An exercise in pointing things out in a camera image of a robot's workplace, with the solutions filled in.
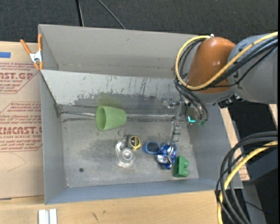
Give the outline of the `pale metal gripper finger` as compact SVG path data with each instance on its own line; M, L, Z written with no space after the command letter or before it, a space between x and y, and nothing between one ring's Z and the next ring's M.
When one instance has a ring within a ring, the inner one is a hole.
M180 127L179 122L175 121L174 122L174 142L178 142L179 141L181 130L182 130L182 128Z
M168 139L169 144L171 144L173 142L174 129L175 129L175 122L171 121L170 135L169 135L169 139Z

